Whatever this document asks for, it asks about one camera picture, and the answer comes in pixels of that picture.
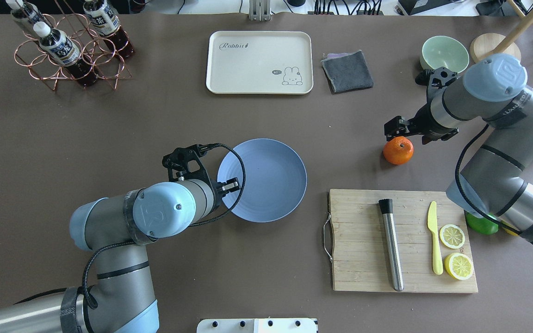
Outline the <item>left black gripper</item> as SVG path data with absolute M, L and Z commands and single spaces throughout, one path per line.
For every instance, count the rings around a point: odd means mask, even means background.
M 217 209 L 223 203 L 223 194 L 240 190 L 240 183 L 237 178 L 228 179 L 224 183 L 210 179 L 210 187 L 213 192 L 213 209 Z

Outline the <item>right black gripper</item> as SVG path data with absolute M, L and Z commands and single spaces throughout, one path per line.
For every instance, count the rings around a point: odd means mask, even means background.
M 423 145 L 432 141 L 448 141 L 459 133 L 459 129 L 440 125 L 431 114 L 431 107 L 424 105 L 416 113 L 414 118 L 409 120 L 402 116 L 396 116 L 384 124 L 384 135 L 386 141 L 399 136 L 422 135 Z

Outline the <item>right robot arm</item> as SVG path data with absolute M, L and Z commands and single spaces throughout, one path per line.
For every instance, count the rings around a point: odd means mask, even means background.
M 533 90 L 512 55 L 490 55 L 463 75 L 445 67 L 417 77 L 427 103 L 406 120 L 385 123 L 390 141 L 421 135 L 422 143 L 447 141 L 462 122 L 482 118 L 491 134 L 464 168 L 457 162 L 447 196 L 476 217 L 493 216 L 533 245 L 533 185 L 521 177 L 533 161 Z

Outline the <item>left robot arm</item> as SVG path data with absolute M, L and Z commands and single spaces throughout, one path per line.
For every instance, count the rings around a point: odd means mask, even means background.
M 158 183 L 74 211 L 70 234 L 93 252 L 80 287 L 42 293 L 0 309 L 0 333 L 155 333 L 159 313 L 146 245 L 179 234 L 243 182 Z

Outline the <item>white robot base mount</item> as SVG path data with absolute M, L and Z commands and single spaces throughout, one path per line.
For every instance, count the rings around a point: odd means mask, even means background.
M 237 318 L 205 319 L 197 333 L 317 333 L 317 319 L 312 318 Z

